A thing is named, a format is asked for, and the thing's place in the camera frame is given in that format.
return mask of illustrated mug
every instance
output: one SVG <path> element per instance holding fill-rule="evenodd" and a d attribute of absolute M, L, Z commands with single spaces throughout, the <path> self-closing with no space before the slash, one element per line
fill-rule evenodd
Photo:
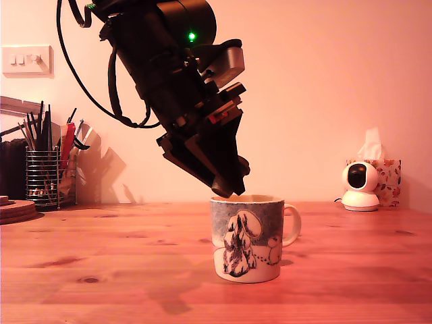
<path fill-rule="evenodd" d="M 282 247 L 291 245 L 302 221 L 297 209 L 272 196 L 214 197 L 211 206 L 211 239 L 216 274 L 223 279 L 256 283 L 280 274 Z M 283 238 L 285 210 L 293 228 Z"/>

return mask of tissue box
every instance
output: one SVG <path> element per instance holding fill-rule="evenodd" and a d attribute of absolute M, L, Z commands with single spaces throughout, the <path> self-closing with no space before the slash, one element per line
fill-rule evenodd
<path fill-rule="evenodd" d="M 401 160 L 346 160 L 346 165 L 353 162 L 364 161 L 370 163 L 378 171 L 378 184 L 373 191 L 383 207 L 396 207 L 399 205 Z"/>

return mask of pink wall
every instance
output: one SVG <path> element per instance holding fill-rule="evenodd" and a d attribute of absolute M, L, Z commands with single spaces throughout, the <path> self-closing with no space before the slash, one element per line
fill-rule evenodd
<path fill-rule="evenodd" d="M 162 129 L 129 130 L 85 97 L 61 54 L 55 1 L 20 3 L 2 1 L 2 45 L 52 45 L 55 78 L 2 76 L 2 94 L 50 102 L 57 123 L 77 106 L 75 120 L 83 117 L 97 131 L 100 148 L 82 160 L 92 186 L 80 189 L 80 200 L 94 200 L 96 187 L 104 203 L 208 199 L 210 189 L 162 158 L 155 142 Z M 386 157 L 403 160 L 402 204 L 432 212 L 432 1 L 210 3 L 216 42 L 244 43 L 246 71 L 238 79 L 247 92 L 238 147 L 252 167 L 247 192 L 290 201 L 340 197 L 345 158 L 355 157 L 365 131 L 377 126 Z M 108 106 L 110 46 L 99 42 L 101 23 L 82 30 L 64 5 L 63 26 L 78 73 Z M 142 118 L 133 82 L 120 66 L 118 74 L 125 114 Z M 103 158 L 106 152 L 110 159 Z M 98 173 L 91 161 L 107 171 Z"/>

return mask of pen holder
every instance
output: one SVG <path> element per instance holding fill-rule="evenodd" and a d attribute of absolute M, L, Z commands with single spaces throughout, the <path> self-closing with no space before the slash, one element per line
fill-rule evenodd
<path fill-rule="evenodd" d="M 44 209 L 76 204 L 76 155 L 60 159 L 60 150 L 26 151 L 26 200 Z"/>

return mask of wooden coaster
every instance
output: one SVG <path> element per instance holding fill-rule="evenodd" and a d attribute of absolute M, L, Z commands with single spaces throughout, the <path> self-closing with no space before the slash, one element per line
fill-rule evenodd
<path fill-rule="evenodd" d="M 38 215 L 33 201 L 9 201 L 9 205 L 0 207 L 0 225 L 27 221 Z"/>

